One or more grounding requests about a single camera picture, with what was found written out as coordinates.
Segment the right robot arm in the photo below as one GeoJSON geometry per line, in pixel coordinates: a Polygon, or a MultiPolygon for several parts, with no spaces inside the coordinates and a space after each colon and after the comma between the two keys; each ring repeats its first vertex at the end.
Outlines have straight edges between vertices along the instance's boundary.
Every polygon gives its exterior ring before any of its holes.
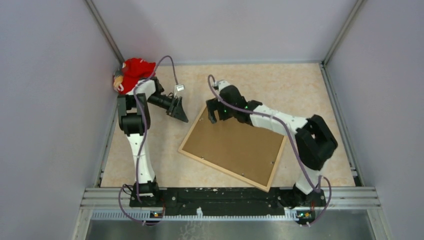
{"type": "Polygon", "coordinates": [[[212,83],[209,88],[214,95],[206,101],[211,123],[234,118],[239,123],[288,137],[301,174],[292,189],[281,197],[284,207],[307,206],[314,197],[321,196],[322,169],[338,148],[338,142],[320,115],[300,117],[260,101],[247,101],[236,86],[225,80],[212,83]]]}

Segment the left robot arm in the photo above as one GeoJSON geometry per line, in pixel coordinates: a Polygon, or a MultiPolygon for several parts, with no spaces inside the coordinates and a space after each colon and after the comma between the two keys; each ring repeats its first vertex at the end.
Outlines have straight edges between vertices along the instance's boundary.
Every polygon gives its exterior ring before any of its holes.
{"type": "Polygon", "coordinates": [[[171,118],[188,123],[183,98],[177,95],[184,89],[183,84],[177,83],[174,92],[163,94],[164,89],[158,78],[152,77],[139,80],[128,93],[117,97],[119,128],[129,142],[135,166],[135,184],[131,195],[149,207],[160,202],[161,194],[148,147],[148,130],[151,127],[148,104],[164,109],[171,118]]]}

